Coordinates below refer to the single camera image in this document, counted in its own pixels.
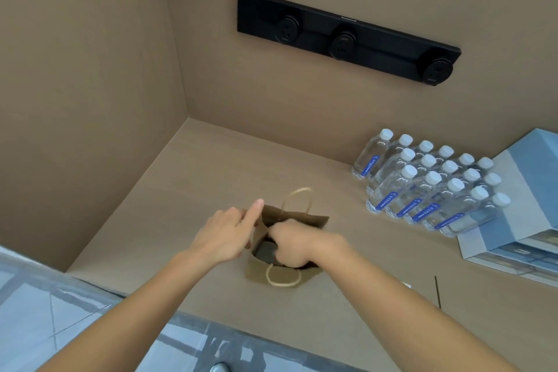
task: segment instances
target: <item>white and blue box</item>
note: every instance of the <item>white and blue box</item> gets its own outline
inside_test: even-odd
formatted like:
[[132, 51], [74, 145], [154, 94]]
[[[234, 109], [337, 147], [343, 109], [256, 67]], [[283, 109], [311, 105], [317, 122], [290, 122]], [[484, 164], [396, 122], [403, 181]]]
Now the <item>white and blue box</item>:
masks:
[[463, 258], [558, 287], [558, 134], [534, 129], [493, 160], [512, 204], [457, 236]]

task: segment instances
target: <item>brown paper bag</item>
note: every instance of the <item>brown paper bag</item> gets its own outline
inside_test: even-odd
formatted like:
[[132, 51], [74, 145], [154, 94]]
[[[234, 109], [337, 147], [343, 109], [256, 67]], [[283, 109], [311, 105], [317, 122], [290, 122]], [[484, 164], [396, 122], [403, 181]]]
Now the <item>brown paper bag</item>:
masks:
[[[286, 212], [285, 203], [295, 194], [301, 192], [309, 192], [310, 200], [305, 212]], [[305, 223], [316, 228], [322, 229], [329, 220], [329, 216], [315, 216], [308, 214], [312, 206], [312, 189], [309, 187], [300, 188], [289, 194], [283, 201], [282, 207], [279, 209], [274, 206], [264, 205], [258, 225], [254, 231], [254, 238], [252, 242], [252, 250], [248, 257], [248, 264], [246, 266], [246, 277], [252, 281], [262, 284], [271, 284], [274, 287], [298, 287], [304, 284], [310, 278], [318, 275], [321, 269], [315, 263], [308, 263], [301, 268], [289, 268], [278, 263], [275, 258], [268, 259], [267, 261], [256, 258], [255, 254], [262, 248], [262, 243], [269, 245], [273, 242], [267, 235], [269, 227], [277, 222], [283, 222], [287, 219], [295, 219], [299, 222]]]

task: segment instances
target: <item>beige wall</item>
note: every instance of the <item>beige wall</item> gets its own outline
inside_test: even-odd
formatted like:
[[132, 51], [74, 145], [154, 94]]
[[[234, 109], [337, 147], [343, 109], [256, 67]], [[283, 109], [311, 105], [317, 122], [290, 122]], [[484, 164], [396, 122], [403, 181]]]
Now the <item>beige wall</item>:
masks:
[[65, 269], [186, 118], [167, 0], [0, 6], [0, 244]]
[[437, 87], [236, 32], [236, 0], [169, 0], [192, 117], [352, 163], [389, 126], [493, 155], [558, 131], [557, 0], [289, 0], [461, 47]]

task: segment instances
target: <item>hand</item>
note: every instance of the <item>hand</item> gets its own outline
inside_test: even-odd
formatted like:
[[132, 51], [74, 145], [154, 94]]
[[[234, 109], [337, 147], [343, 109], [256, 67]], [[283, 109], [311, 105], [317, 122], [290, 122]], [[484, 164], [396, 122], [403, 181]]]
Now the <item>hand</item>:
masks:
[[237, 258], [249, 244], [262, 209], [263, 200], [258, 199], [244, 214], [235, 207], [217, 211], [198, 231], [188, 251], [202, 255], [213, 265]]
[[291, 268], [299, 268], [308, 262], [316, 262], [316, 251], [324, 248], [324, 243], [343, 240], [336, 234], [319, 230], [294, 219], [276, 223], [269, 228], [269, 236], [277, 243], [275, 258]]

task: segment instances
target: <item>tiled floor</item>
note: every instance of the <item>tiled floor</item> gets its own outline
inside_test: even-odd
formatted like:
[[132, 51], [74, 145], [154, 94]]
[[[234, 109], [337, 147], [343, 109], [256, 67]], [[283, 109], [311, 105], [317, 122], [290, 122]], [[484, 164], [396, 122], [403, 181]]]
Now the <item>tiled floor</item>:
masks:
[[[0, 372], [36, 370], [121, 300], [92, 285], [14, 256], [0, 247]], [[355, 368], [176, 314], [138, 371], [335, 372]]]

